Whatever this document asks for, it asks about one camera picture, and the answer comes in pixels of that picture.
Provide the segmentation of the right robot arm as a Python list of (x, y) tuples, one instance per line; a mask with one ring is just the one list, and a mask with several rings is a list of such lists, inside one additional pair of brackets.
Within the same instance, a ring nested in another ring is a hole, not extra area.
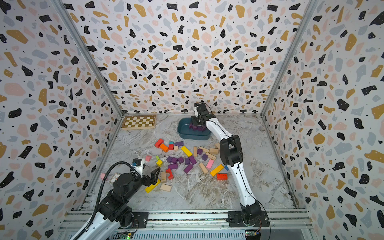
[(233, 175), (240, 196), (242, 221), (248, 226), (254, 225), (262, 215), (262, 208), (252, 192), (245, 173), (240, 137), (228, 132), (207, 107), (204, 102), (194, 104), (192, 124), (194, 127), (207, 128), (219, 140), (220, 158)]

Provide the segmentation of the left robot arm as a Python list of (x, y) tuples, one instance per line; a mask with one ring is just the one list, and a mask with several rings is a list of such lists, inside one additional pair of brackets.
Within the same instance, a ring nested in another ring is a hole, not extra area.
[(134, 220), (132, 208), (128, 206), (129, 200), (142, 187), (157, 184), (161, 169), (157, 168), (150, 176), (143, 175), (143, 166), (131, 167), (130, 173), (121, 174), (114, 182), (113, 189), (105, 198), (101, 193), (105, 185), (102, 181), (94, 212), (83, 227), (72, 237), (73, 240), (106, 240), (116, 231), (138, 225)]

